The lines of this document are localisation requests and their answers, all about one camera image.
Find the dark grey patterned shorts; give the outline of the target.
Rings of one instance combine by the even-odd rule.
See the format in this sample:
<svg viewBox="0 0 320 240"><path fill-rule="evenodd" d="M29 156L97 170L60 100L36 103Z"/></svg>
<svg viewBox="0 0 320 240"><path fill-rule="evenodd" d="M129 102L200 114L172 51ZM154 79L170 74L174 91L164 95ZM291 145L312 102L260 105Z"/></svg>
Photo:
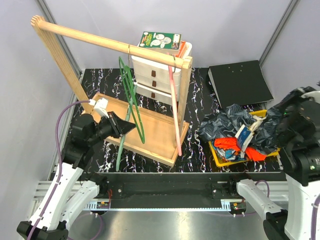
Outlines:
<svg viewBox="0 0 320 240"><path fill-rule="evenodd" d="M265 154L276 150L276 130L286 109L282 104L292 100L294 97L301 96L303 94L301 90L301 88L292 90L280 103L267 110L266 119L255 131L249 144L250 147L252 146ZM200 124L198 135L204 142L235 137L242 125L250 127L254 122L256 120L252 114L234 103L219 113L207 114Z"/></svg>

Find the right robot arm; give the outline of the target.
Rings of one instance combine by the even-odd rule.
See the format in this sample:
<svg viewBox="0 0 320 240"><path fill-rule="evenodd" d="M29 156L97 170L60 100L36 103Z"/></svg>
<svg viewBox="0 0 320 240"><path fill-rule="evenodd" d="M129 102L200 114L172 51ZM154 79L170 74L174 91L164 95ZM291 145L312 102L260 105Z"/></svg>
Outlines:
<svg viewBox="0 0 320 240"><path fill-rule="evenodd" d="M275 107L282 114L276 134L288 186L288 209L268 198L248 177L227 185L260 216L270 240L320 238L320 92L311 86L292 90Z"/></svg>

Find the pink hanger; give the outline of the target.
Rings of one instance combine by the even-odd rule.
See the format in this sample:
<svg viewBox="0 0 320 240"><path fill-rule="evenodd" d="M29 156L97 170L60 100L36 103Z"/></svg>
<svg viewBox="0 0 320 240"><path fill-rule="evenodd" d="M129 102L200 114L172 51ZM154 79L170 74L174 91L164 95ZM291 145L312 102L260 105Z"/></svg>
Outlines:
<svg viewBox="0 0 320 240"><path fill-rule="evenodd" d="M171 90L171 101L172 101L172 112L173 112L173 120L174 120L174 129L175 129L175 139L178 150L178 155L182 155L182 146L180 140L180 130L179 130L179 122L178 122L178 108L177 108L177 94L175 88L174 81L174 72L171 66L168 66L168 74L169 74L169 83Z"/></svg>

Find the dark green hanger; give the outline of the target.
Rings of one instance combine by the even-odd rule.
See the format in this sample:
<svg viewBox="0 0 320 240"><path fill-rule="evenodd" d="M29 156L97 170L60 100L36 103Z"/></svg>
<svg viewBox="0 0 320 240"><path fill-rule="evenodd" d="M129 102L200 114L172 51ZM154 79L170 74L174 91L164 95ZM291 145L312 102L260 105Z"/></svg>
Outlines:
<svg viewBox="0 0 320 240"><path fill-rule="evenodd" d="M144 144L146 142L145 132L144 132L140 111L138 108L134 80L133 80L133 76L132 76L130 65L129 65L130 46L131 45L129 44L127 48L128 65L124 63L121 57L118 58L118 64L119 64L120 75L122 79L122 85L124 87L124 92L125 92L125 95L128 101L128 107L130 110L129 117L132 116L139 138L142 144Z"/></svg>

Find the wooden clothes rack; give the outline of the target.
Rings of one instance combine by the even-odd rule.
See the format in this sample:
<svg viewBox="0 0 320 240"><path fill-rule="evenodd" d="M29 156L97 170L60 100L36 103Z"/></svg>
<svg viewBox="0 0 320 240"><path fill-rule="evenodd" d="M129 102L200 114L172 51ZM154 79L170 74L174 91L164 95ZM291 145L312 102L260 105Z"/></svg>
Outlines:
<svg viewBox="0 0 320 240"><path fill-rule="evenodd" d="M33 16L30 23L56 62L76 98L83 101L82 107L85 113L93 115L93 118L96 121L99 121L100 116L96 111L94 111L93 106L87 102L89 98L82 88L79 77L73 70L65 52L61 48L57 40L57 35L69 37L125 54L128 54L129 44L50 23L45 21L45 19L39 15ZM189 123L184 121L184 116L193 58L191 56L186 56L185 58L173 58L170 55L142 49L134 45L130 45L130 55L176 67L181 70L179 99L176 101L178 104L177 117L180 143L182 146L189 127ZM143 107L138 107L138 110L144 128L145 143L142 144L138 131L134 130L126 136L123 147L170 167L174 166L177 157L179 156L176 143L174 117L169 117Z"/></svg>

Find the patterned blue orange shorts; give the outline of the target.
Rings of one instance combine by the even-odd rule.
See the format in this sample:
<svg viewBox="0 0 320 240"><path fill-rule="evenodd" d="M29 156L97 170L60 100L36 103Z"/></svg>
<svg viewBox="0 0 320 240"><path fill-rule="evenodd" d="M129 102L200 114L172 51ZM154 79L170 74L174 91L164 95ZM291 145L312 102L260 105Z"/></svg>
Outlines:
<svg viewBox="0 0 320 240"><path fill-rule="evenodd" d="M243 153L236 144L213 144L216 155L224 162L240 162L247 160L246 154Z"/></svg>

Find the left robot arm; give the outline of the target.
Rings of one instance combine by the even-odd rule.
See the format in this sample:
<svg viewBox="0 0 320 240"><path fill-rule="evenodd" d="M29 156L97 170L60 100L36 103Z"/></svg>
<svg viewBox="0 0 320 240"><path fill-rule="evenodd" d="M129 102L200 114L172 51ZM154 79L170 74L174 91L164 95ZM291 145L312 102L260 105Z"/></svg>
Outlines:
<svg viewBox="0 0 320 240"><path fill-rule="evenodd" d="M113 111L101 117L99 122L91 114L79 115L44 199L30 220L19 223L17 232L25 240L67 239L71 226L85 206L93 198L103 198L108 193L106 177L93 173L73 196L70 195L94 155L94 146L108 137L119 139L135 127Z"/></svg>

